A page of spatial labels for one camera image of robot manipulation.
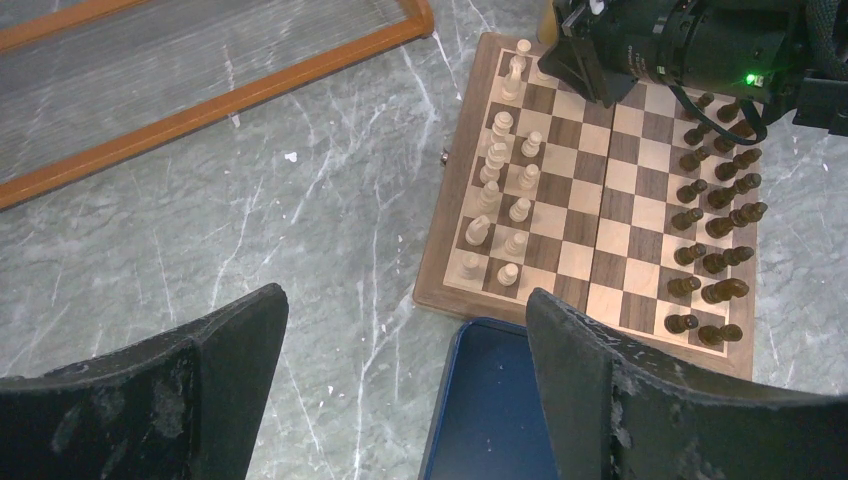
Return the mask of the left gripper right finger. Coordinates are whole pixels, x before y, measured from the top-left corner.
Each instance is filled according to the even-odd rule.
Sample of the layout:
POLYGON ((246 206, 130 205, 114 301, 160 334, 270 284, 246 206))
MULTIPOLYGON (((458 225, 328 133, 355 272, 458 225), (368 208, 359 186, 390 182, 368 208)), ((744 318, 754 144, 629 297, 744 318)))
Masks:
POLYGON ((707 370, 543 289, 526 305, 563 479, 843 479, 847 399, 707 370))

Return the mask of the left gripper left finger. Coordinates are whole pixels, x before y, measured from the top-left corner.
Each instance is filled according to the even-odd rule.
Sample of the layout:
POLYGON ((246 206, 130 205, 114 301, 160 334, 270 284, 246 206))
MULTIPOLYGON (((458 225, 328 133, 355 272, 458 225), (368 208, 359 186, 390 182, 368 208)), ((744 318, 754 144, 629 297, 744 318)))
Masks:
POLYGON ((289 304, 265 285, 192 322, 1 381, 5 479, 242 479, 289 304))

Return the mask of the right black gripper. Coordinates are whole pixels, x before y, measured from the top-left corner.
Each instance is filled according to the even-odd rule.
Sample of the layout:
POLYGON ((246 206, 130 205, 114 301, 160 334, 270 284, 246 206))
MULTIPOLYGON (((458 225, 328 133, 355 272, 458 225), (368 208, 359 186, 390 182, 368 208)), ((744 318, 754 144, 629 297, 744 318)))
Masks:
POLYGON ((767 104, 801 71, 802 1, 556 1, 539 69, 610 106, 638 81, 767 104))

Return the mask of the light wooden pawn piece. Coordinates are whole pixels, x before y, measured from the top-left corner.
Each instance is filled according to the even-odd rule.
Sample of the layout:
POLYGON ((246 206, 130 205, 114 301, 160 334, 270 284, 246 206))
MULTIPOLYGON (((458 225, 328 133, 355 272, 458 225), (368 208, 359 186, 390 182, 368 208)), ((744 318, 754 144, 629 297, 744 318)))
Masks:
POLYGON ((498 270, 496 279, 500 285, 509 287, 517 281, 519 273, 520 270, 517 264, 507 263, 498 270))

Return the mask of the light wooden rook piece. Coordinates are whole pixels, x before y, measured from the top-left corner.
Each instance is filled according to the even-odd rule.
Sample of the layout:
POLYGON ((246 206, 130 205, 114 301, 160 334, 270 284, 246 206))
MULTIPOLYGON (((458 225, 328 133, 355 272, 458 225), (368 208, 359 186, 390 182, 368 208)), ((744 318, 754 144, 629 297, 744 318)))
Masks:
POLYGON ((464 279, 473 279, 479 269, 480 258, 474 253, 466 253, 461 260, 460 276, 464 279))

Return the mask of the light wooden knight piece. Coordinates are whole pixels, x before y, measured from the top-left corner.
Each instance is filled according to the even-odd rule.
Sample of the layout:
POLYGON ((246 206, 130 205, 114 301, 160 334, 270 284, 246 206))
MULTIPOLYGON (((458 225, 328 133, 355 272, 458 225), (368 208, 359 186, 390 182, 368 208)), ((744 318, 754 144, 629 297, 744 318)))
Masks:
POLYGON ((474 218, 465 230, 465 240, 471 246, 483 244, 489 234, 491 222, 486 215, 474 218))

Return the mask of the light wooden rook corner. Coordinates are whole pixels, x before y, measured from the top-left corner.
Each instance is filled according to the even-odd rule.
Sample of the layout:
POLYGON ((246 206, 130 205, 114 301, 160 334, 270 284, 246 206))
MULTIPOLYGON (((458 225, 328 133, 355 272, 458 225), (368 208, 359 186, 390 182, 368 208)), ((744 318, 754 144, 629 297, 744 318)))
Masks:
POLYGON ((531 48, 532 43, 529 40, 520 39, 516 43, 515 54, 510 60, 510 67, 517 68, 520 72, 524 72, 527 68, 527 58, 531 48))

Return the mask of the light wooden queen piece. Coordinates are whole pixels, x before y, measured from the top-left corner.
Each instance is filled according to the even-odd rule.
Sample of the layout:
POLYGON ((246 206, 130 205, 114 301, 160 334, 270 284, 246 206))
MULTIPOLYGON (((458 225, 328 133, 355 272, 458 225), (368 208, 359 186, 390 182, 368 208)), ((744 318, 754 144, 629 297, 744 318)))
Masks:
POLYGON ((488 181, 480 190, 476 206, 481 214, 490 214, 500 205, 501 193, 496 181, 488 181))

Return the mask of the light wooden king piece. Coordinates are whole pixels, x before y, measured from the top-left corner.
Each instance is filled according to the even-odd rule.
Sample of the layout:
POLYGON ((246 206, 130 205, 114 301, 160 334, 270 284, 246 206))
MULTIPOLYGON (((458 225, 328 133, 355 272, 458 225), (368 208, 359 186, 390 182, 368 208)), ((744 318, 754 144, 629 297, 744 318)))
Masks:
POLYGON ((497 182, 499 180, 501 168, 506 161, 507 153, 507 145, 503 142, 494 143, 489 147, 479 174, 479 178, 483 184, 492 181, 497 182))

